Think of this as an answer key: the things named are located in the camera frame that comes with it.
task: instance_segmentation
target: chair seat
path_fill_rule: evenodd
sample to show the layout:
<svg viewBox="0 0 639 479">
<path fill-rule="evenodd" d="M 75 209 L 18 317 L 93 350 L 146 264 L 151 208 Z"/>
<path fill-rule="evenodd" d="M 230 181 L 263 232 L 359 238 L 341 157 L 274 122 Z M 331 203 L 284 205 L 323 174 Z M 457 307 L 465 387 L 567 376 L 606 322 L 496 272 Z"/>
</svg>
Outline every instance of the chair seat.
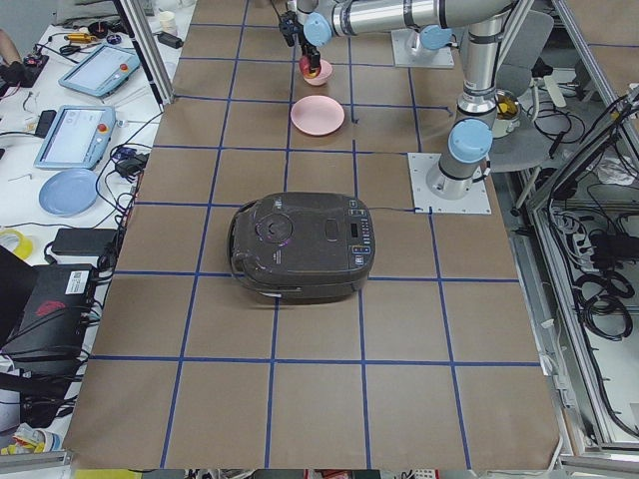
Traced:
<svg viewBox="0 0 639 479">
<path fill-rule="evenodd" d="M 512 133 L 492 143 L 490 168 L 495 173 L 534 168 L 548 158 L 552 141 L 541 135 L 525 114 L 519 121 Z"/>
</svg>

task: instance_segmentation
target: gray chair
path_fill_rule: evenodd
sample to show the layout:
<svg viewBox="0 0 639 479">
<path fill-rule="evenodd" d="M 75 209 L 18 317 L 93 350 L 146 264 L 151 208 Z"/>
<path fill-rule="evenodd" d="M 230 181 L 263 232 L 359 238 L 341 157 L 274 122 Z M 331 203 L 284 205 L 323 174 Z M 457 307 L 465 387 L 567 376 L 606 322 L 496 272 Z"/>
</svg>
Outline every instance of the gray chair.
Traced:
<svg viewBox="0 0 639 479">
<path fill-rule="evenodd" d="M 530 88 L 532 68 L 548 41 L 554 20 L 550 15 L 530 10 L 512 43 L 501 68 L 497 72 L 497 89 L 506 90 L 515 97 Z M 465 57 L 465 38 L 460 41 L 461 59 Z M 534 169 L 515 208 L 521 208 L 539 172 L 541 163 L 548 158 L 552 141 L 542 136 L 525 112 L 519 116 L 520 125 L 509 135 L 495 139 L 490 151 L 490 168 L 494 173 L 518 172 Z"/>
</svg>

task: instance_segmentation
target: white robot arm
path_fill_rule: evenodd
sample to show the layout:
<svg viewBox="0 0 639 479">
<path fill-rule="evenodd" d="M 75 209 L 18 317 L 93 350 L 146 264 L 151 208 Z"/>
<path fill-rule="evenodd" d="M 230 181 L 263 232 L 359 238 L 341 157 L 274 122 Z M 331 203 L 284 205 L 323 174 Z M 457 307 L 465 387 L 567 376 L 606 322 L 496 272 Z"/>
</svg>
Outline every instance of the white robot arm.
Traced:
<svg viewBox="0 0 639 479">
<path fill-rule="evenodd" d="M 432 25 L 442 29 L 468 27 L 464 87 L 457 100 L 457 117 L 448 138 L 448 152 L 444 152 L 439 164 L 426 177 L 434 193 L 456 200 L 469 190 L 477 165 L 492 146 L 497 58 L 505 19 L 517 1 L 298 0 L 297 8 L 306 39 L 317 47 L 325 45 L 333 36 Z M 429 31 L 436 38 L 436 32 Z"/>
</svg>

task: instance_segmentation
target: white label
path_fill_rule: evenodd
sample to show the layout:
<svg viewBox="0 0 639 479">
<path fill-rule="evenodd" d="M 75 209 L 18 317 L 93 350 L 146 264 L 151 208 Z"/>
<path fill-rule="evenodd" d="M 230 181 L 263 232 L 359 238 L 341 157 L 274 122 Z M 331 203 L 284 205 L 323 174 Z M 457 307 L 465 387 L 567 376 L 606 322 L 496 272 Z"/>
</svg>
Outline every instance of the white label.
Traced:
<svg viewBox="0 0 639 479">
<path fill-rule="evenodd" d="M 88 271 L 71 271 L 65 294 L 82 294 L 88 280 Z"/>
</svg>

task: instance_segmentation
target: white cup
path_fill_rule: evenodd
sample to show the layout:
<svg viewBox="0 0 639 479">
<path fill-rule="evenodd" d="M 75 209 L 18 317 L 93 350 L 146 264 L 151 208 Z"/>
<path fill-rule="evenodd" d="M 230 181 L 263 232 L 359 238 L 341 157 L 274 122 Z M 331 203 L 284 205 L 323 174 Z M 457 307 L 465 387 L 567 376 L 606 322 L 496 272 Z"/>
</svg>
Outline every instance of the white cup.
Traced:
<svg viewBox="0 0 639 479">
<path fill-rule="evenodd" d="M 176 25 L 176 14 L 165 10 L 158 14 L 158 20 L 160 20 L 160 26 L 163 32 L 170 33 L 171 35 L 178 35 L 178 26 Z"/>
</svg>

